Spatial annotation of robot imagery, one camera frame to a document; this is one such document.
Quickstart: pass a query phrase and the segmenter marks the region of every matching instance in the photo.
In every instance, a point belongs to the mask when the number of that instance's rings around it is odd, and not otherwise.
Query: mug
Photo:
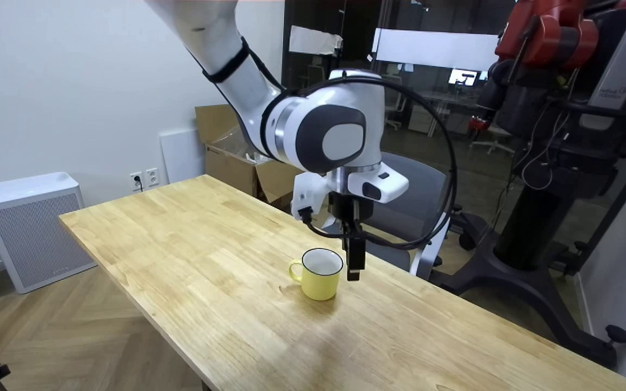
[[[303,254],[303,260],[290,266],[290,276],[301,284],[309,299],[330,299],[338,296],[341,270],[343,260],[338,253],[326,247],[312,247]]]

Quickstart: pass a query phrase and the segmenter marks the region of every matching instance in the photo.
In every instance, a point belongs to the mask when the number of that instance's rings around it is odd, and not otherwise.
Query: electrical outlet
[[[148,170],[147,170],[147,184],[148,184],[148,187],[159,187],[159,184],[161,184],[161,180],[159,180],[159,170],[158,170],[158,167],[148,167]]]
[[[142,180],[142,172],[133,172],[130,174],[130,180],[133,180],[133,192],[143,192],[143,180]]]

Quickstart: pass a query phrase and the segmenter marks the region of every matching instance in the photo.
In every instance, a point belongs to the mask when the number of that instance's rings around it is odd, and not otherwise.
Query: monitor
[[[477,79],[479,79],[479,72],[456,69],[456,68],[455,68],[455,69],[451,72],[449,85],[466,85],[466,86],[472,86]]]

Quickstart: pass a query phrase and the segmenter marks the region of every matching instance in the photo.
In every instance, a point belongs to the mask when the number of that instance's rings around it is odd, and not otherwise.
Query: chair backrest
[[[409,179],[409,190],[390,205],[375,205],[375,215],[367,224],[408,241],[419,238],[441,218],[441,200],[449,192],[447,174],[390,153],[383,154],[383,161]]]

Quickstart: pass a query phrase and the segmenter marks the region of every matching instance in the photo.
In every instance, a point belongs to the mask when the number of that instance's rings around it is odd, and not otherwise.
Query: wooden table
[[[626,389],[375,256],[309,301],[288,266],[339,241],[209,175],[62,219],[212,389]]]

